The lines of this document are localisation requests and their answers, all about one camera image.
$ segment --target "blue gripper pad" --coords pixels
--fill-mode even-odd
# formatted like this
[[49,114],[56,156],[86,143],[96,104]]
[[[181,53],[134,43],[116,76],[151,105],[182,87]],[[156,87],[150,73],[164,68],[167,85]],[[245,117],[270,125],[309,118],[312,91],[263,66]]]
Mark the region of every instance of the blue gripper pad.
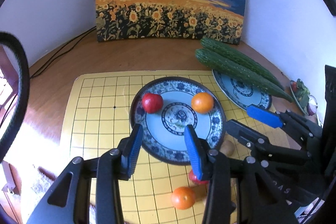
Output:
[[129,141],[132,142],[131,150],[127,155],[127,176],[131,178],[135,171],[135,166],[137,165],[140,148],[143,138],[143,127],[141,124],[136,123],[133,127],[132,133],[130,135]]
[[187,147],[193,172],[197,179],[201,180],[203,177],[203,166],[206,164],[207,156],[191,124],[184,128],[184,142]]
[[257,107],[255,105],[250,105],[246,109],[246,112],[247,112],[247,115],[249,115],[251,118],[254,118],[270,127],[282,128],[283,126],[283,122],[280,120],[278,115],[268,110],[265,110],[263,108]]

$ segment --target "orange fruit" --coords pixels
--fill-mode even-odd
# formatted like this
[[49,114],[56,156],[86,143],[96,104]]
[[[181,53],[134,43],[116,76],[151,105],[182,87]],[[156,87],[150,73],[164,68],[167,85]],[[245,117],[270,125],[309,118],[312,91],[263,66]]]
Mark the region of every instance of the orange fruit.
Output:
[[191,188],[178,187],[173,191],[170,199],[176,209],[186,210],[195,204],[196,194]]
[[207,92],[200,92],[191,99],[191,107],[198,113],[208,113],[213,108],[213,98]]

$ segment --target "braided black hose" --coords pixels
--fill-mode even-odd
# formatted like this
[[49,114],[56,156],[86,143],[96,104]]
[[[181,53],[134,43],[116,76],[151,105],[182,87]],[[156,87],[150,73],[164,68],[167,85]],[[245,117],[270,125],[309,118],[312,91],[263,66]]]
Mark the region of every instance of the braided black hose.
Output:
[[26,114],[29,98],[29,68],[25,51],[20,41],[13,35],[0,32],[0,45],[8,47],[18,63],[18,94],[17,104],[9,125],[0,140],[0,162],[3,161],[11,147]]

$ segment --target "plate center floral design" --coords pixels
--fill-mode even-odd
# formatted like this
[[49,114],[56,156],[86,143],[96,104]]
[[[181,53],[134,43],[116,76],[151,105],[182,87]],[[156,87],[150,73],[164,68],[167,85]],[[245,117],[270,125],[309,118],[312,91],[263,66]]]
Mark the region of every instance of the plate center floral design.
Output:
[[253,95],[253,88],[250,85],[246,85],[241,81],[231,78],[231,84],[241,95],[250,97]]
[[195,111],[185,103],[176,102],[167,105],[161,114],[163,126],[170,132],[178,136],[183,136],[184,127],[192,124],[197,125],[197,115]]

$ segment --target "red fruit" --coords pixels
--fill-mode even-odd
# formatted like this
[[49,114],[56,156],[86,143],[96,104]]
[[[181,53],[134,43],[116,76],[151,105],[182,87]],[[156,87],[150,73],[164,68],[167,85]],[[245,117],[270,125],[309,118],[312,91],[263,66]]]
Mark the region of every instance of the red fruit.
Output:
[[142,97],[142,106],[149,114],[158,112],[163,107],[163,98],[159,94],[146,93]]
[[188,174],[189,179],[195,184],[208,184],[208,180],[199,180],[194,174],[193,170],[191,170]]
[[291,83],[291,87],[292,87],[292,91],[295,93],[297,92],[297,85],[296,85],[296,82],[292,82]]

